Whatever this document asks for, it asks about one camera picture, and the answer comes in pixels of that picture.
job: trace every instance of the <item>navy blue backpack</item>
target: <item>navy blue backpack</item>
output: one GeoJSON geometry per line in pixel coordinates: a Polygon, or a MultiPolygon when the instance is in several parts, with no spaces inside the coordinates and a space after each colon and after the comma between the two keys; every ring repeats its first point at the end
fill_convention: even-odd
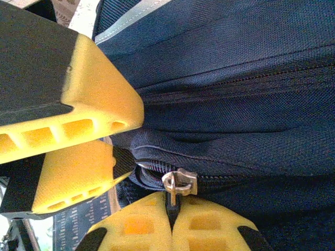
{"type": "Polygon", "coordinates": [[[144,102],[111,137],[122,207],[195,172],[274,250],[335,248],[335,4],[101,0],[93,39],[144,102]]]}

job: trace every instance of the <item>metal zipper slider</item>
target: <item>metal zipper slider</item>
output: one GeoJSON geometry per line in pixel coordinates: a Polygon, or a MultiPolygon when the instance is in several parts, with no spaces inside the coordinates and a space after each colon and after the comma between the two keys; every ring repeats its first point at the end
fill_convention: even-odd
{"type": "Polygon", "coordinates": [[[164,188],[171,194],[171,205],[176,206],[176,196],[197,195],[197,174],[179,168],[162,177],[164,188]]]}

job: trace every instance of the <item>yellow plastic part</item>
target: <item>yellow plastic part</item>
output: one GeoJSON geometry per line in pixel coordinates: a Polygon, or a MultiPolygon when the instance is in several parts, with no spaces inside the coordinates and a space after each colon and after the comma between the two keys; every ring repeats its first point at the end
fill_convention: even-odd
{"type": "Polygon", "coordinates": [[[100,196],[128,177],[113,179],[113,147],[95,140],[46,154],[32,213],[53,213],[100,196]]]}
{"type": "Polygon", "coordinates": [[[91,227],[107,233],[98,251],[250,251],[239,226],[256,226],[233,211],[193,196],[182,198],[171,233],[163,192],[153,193],[91,227]]]}
{"type": "Polygon", "coordinates": [[[84,35],[78,35],[61,102],[74,109],[0,127],[0,164],[135,129],[143,123],[140,96],[84,35]]]}
{"type": "Polygon", "coordinates": [[[92,226],[107,234],[98,251],[168,251],[171,229],[166,215],[164,193],[153,193],[92,226]]]}
{"type": "Polygon", "coordinates": [[[173,228],[173,250],[250,251],[239,226],[258,230],[251,221],[228,208],[193,196],[184,197],[173,228]]]}

